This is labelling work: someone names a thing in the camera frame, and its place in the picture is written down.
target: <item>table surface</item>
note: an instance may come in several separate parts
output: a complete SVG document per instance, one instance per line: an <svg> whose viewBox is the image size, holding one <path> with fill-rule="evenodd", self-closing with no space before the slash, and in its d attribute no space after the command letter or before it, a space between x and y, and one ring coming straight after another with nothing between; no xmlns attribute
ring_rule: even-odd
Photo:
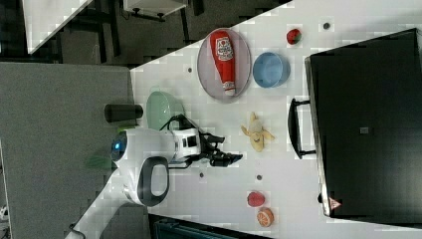
<svg viewBox="0 0 422 239"><path fill-rule="evenodd" d="M324 30L322 24L331 28ZM244 154L228 168L207 167L197 162L185 170L172 171L171 188L164 201L149 213L211 226L264 235L271 238L420 238L422 231L327 218L317 202L317 162L314 155L300 160L288 136L288 109L293 97L308 99L304 60L313 53L388 35L422 25L421 1L295 0L261 14L232 29L247 41L252 62L267 51L285 56L291 63L290 78L280 87L262 89L250 77L246 92L232 104L220 104L202 89L196 61L202 41L131 71L134 101L145 107L150 88L159 86L181 99L186 114L204 130L226 136L224 151ZM296 46L286 40L288 30L300 28L303 39ZM255 112L276 139L255 152L240 126ZM299 113L304 149L314 148L308 106ZM146 118L139 121L147 126ZM260 174L261 181L256 179ZM265 206L275 222L263 228L256 220L257 208L247 205L251 190L263 191Z"/></svg>
<svg viewBox="0 0 422 239"><path fill-rule="evenodd" d="M33 54L93 0L22 0L28 53Z"/></svg>

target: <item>warning label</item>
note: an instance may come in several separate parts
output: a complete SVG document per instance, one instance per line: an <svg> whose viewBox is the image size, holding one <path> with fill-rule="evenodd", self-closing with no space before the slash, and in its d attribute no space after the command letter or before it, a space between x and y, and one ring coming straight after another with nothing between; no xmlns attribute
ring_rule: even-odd
<svg viewBox="0 0 422 239"><path fill-rule="evenodd" d="M216 45L217 47L215 51L218 56L218 60L229 61L233 58L233 49L228 37L218 38L216 40Z"/></svg>
<svg viewBox="0 0 422 239"><path fill-rule="evenodd" d="M331 208L331 210L334 210L335 208L341 206L341 203L335 201L334 199L330 197L328 199L329 199L329 207Z"/></svg>

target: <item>blue bowl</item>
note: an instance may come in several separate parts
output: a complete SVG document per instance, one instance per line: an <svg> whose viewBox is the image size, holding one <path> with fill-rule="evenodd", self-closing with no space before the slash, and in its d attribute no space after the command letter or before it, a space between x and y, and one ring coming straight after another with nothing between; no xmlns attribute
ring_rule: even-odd
<svg viewBox="0 0 422 239"><path fill-rule="evenodd" d="M274 88L284 83L290 75L289 62L275 53L263 53L254 63L255 82L262 88Z"/></svg>

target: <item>ketchup bottle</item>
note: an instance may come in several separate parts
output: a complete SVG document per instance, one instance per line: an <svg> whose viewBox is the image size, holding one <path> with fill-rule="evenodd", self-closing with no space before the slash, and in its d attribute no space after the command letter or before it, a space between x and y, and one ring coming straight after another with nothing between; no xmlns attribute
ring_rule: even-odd
<svg viewBox="0 0 422 239"><path fill-rule="evenodd" d="M215 67L220 74L221 83L227 96L234 96L235 87L235 53L229 34L218 30L211 34L210 44Z"/></svg>

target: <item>red apple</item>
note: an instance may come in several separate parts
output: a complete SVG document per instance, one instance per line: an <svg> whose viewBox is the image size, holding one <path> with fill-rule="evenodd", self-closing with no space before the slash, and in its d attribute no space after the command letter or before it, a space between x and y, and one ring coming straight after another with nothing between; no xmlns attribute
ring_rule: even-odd
<svg viewBox="0 0 422 239"><path fill-rule="evenodd" d="M265 202L265 196L260 192L251 192L248 195L248 204L252 207L262 206Z"/></svg>
<svg viewBox="0 0 422 239"><path fill-rule="evenodd" d="M298 41L300 41L300 40L301 40L301 38L302 38L302 33L301 33L301 31L299 31L298 29L294 29L294 30L291 30L291 31L288 33L287 38L288 38L288 43L289 43L290 45L294 45L294 44L296 44Z"/></svg>

